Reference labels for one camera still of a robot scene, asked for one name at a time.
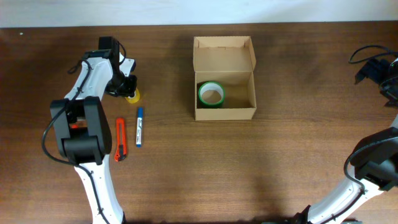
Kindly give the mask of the small yellow tape roll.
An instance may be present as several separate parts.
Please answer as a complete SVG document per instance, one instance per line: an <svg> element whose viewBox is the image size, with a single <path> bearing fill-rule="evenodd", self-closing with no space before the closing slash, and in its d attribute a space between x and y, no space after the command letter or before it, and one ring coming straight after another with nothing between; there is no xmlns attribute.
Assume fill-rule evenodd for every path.
<svg viewBox="0 0 398 224"><path fill-rule="evenodd" d="M139 90L137 88L134 91L134 96L125 97L127 102L130 103L130 104L137 103L140 100L140 98L141 98L141 94L140 94L140 92L139 92Z"/></svg>

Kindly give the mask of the green tape roll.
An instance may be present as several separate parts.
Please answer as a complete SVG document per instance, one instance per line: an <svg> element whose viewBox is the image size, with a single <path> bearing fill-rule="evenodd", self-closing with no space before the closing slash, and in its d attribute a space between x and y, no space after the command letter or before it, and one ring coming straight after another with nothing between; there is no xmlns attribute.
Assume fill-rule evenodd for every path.
<svg viewBox="0 0 398 224"><path fill-rule="evenodd" d="M223 86L214 81L203 83L198 90L200 104L204 108L220 108L225 99Z"/></svg>

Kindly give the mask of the brown cardboard box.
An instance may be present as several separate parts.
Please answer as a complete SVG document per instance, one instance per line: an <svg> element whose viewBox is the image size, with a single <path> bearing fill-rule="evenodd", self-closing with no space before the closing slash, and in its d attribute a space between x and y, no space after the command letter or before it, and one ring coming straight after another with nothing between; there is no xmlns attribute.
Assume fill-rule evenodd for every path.
<svg viewBox="0 0 398 224"><path fill-rule="evenodd" d="M195 120L252 119L257 109L255 66L250 36L194 37ZM225 90L220 108L204 108L200 104L199 87L209 81L220 83Z"/></svg>

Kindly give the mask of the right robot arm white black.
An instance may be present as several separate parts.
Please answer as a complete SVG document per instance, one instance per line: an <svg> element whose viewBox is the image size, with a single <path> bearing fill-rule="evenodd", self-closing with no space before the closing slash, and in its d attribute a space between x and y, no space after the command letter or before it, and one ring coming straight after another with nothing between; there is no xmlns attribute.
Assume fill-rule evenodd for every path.
<svg viewBox="0 0 398 224"><path fill-rule="evenodd" d="M370 78L397 108L397 58L371 59L356 75L356 83ZM296 213L290 223L359 223L346 219L365 202L397 187L397 115L391 125L363 138L346 159L345 178L325 198Z"/></svg>

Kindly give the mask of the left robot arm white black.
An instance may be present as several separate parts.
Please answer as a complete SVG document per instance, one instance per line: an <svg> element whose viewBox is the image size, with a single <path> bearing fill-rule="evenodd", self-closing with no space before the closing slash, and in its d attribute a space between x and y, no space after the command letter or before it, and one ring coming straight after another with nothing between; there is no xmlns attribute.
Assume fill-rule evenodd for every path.
<svg viewBox="0 0 398 224"><path fill-rule="evenodd" d="M114 37L100 37L98 49L85 52L70 73L73 88L50 104L52 119L44 134L55 131L59 163L74 167L84 186L93 223L125 223L114 191L109 161L112 135L101 100L107 94L138 100L136 62Z"/></svg>

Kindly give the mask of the blue white marker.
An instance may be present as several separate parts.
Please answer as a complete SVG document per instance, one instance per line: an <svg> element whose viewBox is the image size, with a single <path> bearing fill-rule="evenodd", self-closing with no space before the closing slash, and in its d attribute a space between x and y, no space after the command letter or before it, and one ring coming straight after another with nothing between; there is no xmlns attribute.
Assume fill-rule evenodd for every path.
<svg viewBox="0 0 398 224"><path fill-rule="evenodd" d="M142 122L144 117L144 109L142 107L137 110L137 127L136 127L136 146L142 146Z"/></svg>

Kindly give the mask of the orange utility knife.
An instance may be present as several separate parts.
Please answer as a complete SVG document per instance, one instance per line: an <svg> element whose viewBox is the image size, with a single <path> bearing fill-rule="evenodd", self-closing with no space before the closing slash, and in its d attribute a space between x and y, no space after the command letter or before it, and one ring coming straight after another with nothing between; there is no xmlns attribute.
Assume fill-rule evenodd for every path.
<svg viewBox="0 0 398 224"><path fill-rule="evenodd" d="M117 149L114 156L116 162L120 162L127 157L126 128L124 118L116 119Z"/></svg>

